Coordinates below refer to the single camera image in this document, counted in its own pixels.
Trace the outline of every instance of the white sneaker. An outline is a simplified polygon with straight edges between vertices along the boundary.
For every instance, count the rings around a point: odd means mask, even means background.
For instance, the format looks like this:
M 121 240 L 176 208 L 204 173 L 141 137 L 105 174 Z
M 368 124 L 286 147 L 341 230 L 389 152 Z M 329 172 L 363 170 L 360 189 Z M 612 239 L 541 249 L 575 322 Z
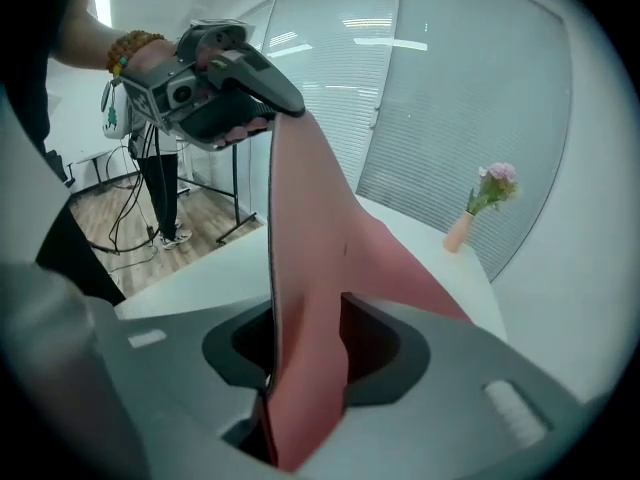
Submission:
M 185 243 L 187 240 L 191 238 L 192 234 L 193 233 L 191 233 L 191 231 L 188 231 L 185 229 L 185 230 L 177 231 L 176 236 L 173 240 L 169 240 L 165 237 L 162 237 L 160 239 L 160 242 L 162 242 L 162 247 L 169 250 L 169 249 L 173 249 L 176 245 Z

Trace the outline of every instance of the black pants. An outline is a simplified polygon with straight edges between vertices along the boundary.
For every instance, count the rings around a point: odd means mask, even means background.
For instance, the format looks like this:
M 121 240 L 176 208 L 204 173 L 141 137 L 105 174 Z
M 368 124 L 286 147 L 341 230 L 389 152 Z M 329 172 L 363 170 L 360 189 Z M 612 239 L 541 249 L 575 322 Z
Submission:
M 114 306 L 125 300 L 68 208 L 53 223 L 36 263 L 62 274 L 89 297 L 98 297 Z
M 178 155 L 138 158 L 138 166 L 144 174 L 160 232 L 168 240 L 173 240 L 178 215 Z

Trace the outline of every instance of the white table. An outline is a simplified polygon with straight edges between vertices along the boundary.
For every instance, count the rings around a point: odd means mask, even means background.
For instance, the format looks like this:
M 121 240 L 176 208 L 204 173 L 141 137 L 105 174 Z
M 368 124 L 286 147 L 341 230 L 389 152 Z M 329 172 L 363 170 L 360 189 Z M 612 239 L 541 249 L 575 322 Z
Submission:
M 431 272 L 479 327 L 503 341 L 507 334 L 493 289 L 473 249 L 457 254 L 442 247 L 444 234 L 385 206 L 358 198 Z M 231 242 L 116 307 L 122 319 L 185 313 L 247 299 L 265 300 L 271 291 L 264 226 Z

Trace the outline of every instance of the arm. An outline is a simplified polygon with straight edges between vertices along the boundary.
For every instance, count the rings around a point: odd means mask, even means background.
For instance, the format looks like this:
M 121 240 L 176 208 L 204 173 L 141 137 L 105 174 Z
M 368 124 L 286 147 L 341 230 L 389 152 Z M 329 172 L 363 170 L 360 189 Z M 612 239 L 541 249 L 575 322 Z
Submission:
M 53 57 L 68 66 L 105 69 L 109 48 L 126 34 L 95 19 L 87 7 L 90 0 L 69 0 Z

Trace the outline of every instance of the wooden floor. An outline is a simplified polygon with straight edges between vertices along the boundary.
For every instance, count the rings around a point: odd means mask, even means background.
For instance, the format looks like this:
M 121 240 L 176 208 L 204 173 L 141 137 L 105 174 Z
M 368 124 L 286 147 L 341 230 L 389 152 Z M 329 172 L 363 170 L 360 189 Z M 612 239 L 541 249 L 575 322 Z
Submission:
M 118 184 L 127 185 L 128 181 L 119 180 Z M 72 203 L 71 211 L 89 240 L 106 247 L 112 247 L 108 238 L 109 230 L 129 194 L 129 190 L 120 190 L 112 185 L 104 193 L 98 193 L 94 190 L 79 196 Z M 157 229 L 157 220 L 146 187 L 142 188 L 139 203 L 144 218 L 149 225 Z M 215 192 L 193 186 L 189 195 L 181 195 L 178 198 L 178 218 L 182 220 L 185 229 L 193 232 L 191 240 L 167 251 L 160 246 L 160 238 L 157 237 L 155 246 L 158 252 L 147 263 L 119 269 L 151 258 L 156 251 L 154 247 L 145 246 L 120 256 L 95 251 L 107 271 L 113 272 L 111 277 L 126 297 L 131 297 L 219 248 L 216 239 L 235 225 L 233 204 Z M 261 224 L 257 221 L 248 222 L 229 236 L 226 239 L 227 243 L 258 229 L 260 226 Z M 135 207 L 120 224 L 119 248 L 127 249 L 142 243 L 146 238 L 145 229 L 146 225 L 140 209 Z

